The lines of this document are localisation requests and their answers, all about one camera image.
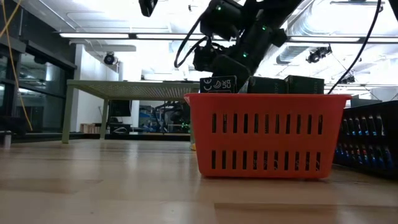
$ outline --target wooden floor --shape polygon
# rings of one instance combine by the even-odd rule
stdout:
[[[71,141],[0,151],[1,224],[398,223],[398,185],[204,179],[188,142]]]

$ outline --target black container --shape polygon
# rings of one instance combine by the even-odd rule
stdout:
[[[236,93],[236,76],[200,79],[200,93]]]
[[[345,109],[333,162],[398,179],[398,101]]]
[[[289,75],[285,81],[289,94],[324,94],[325,81],[321,78]]]
[[[285,80],[277,78],[249,77],[239,93],[286,93]]]

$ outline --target cardboard box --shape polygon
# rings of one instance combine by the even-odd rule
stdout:
[[[236,93],[236,76],[200,79],[200,93]]]
[[[321,78],[289,75],[285,81],[289,94],[324,94],[325,81]]]
[[[286,82],[277,78],[249,77],[239,93],[286,93]]]

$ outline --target yellow cable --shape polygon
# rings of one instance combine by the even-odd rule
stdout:
[[[17,88],[17,90],[18,90],[19,99],[21,100],[22,109],[24,110],[25,118],[26,118],[27,123],[29,124],[30,131],[33,131],[32,124],[30,123],[29,117],[28,117],[28,115],[27,115],[27,113],[26,113],[24,100],[22,99],[22,95],[21,95],[21,93],[19,92],[18,76],[17,76],[17,71],[16,71],[16,69],[15,69],[15,65],[14,65],[14,59],[12,58],[12,49],[11,49],[10,35],[9,35],[9,32],[8,32],[8,25],[9,25],[10,22],[12,21],[12,18],[14,17],[15,12],[18,10],[18,7],[20,6],[22,0],[19,0],[19,2],[18,2],[18,4],[17,4],[17,7],[14,9],[14,12],[12,13],[12,15],[11,15],[11,17],[10,17],[10,19],[9,19],[8,21],[7,21],[7,16],[6,16],[6,4],[5,4],[4,1],[5,1],[5,0],[2,0],[2,11],[3,11],[3,14],[4,14],[4,23],[6,24],[6,26],[4,27],[4,29],[6,30],[6,34],[7,34],[8,49],[9,49],[9,51],[10,51],[10,58],[11,58],[12,71],[14,72],[15,86],[16,86],[16,88]]]

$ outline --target ceiling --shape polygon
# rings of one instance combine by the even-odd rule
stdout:
[[[159,0],[150,18],[141,15],[138,0],[29,0],[22,6],[60,32],[151,32],[187,33],[210,0]],[[288,35],[365,36],[374,15],[375,5],[340,5],[332,0],[303,0],[283,28]],[[398,37],[398,22],[388,1],[374,28],[373,35]],[[102,57],[106,47],[135,46],[132,52],[121,54],[130,60],[141,60],[143,74],[175,74],[173,60],[181,41],[159,40],[91,40],[84,41],[86,49]],[[331,44],[333,55],[318,63],[307,63],[309,51],[319,44],[285,44],[272,47],[262,61],[256,75],[284,78],[305,75],[324,78],[333,83],[345,71],[358,53],[358,44]],[[398,45],[369,45],[353,73],[361,83],[396,83],[392,69],[396,67]],[[192,71],[188,58],[182,70],[185,78],[196,79],[208,74]],[[348,91],[342,88],[339,93]]]

